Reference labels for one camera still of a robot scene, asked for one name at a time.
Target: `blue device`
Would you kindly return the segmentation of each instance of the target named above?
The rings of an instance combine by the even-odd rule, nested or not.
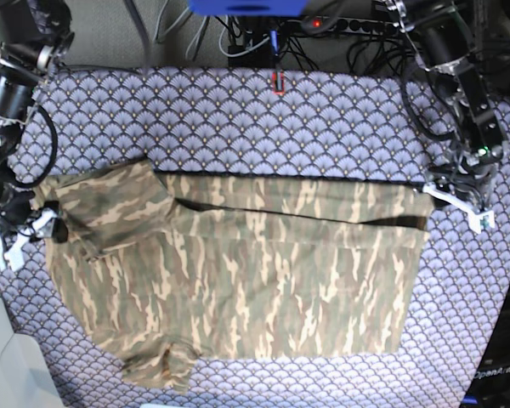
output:
[[[202,15],[299,16],[308,0],[190,0],[190,9]]]

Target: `camouflage shirt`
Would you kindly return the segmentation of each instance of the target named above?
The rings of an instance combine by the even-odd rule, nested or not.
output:
[[[47,243],[65,305],[123,379],[185,391],[199,357],[398,349],[430,197],[405,186],[154,174],[48,178],[71,236]]]

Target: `camouflage fabric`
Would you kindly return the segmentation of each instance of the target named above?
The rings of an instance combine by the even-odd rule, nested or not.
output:
[[[48,178],[71,237],[59,293],[145,387],[188,387],[199,357],[397,350],[430,197],[405,186],[155,175],[148,162]]]

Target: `table surface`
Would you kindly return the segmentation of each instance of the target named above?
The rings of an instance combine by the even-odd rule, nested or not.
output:
[[[442,161],[445,146],[411,127],[395,80],[287,72],[280,97],[269,78],[247,69],[61,74],[39,93],[59,131],[53,173],[147,156],[162,171],[422,182]],[[433,129],[452,123],[428,89],[409,89]],[[510,100],[496,106],[510,138]],[[16,173],[38,175],[48,146],[36,116]],[[0,292],[14,329],[42,347],[67,406],[459,406],[510,282],[510,145],[493,202],[497,228],[480,235],[458,210],[429,219],[398,353],[199,360],[186,395],[121,381],[121,363],[94,347],[54,290],[43,244],[27,246],[19,273],[0,272]]]

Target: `patterned tablecloth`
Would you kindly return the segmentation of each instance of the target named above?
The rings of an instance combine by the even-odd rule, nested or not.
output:
[[[445,146],[412,129],[395,80],[288,72],[280,97],[269,77],[267,71],[172,68],[147,77],[61,74],[40,95],[59,131],[54,173],[146,155],[163,171],[420,182],[424,168],[441,160]],[[410,87],[433,128],[445,130],[430,91]],[[510,100],[496,104],[510,138]],[[29,179],[42,171],[48,135],[35,117],[15,160],[18,174]],[[18,274],[0,272],[0,290],[14,329],[40,343],[67,406],[456,407],[510,281],[510,150],[493,202],[498,227],[481,235],[459,211],[430,218],[398,353],[200,360],[186,395],[121,381],[119,361],[92,345],[60,301],[42,244],[27,247]]]

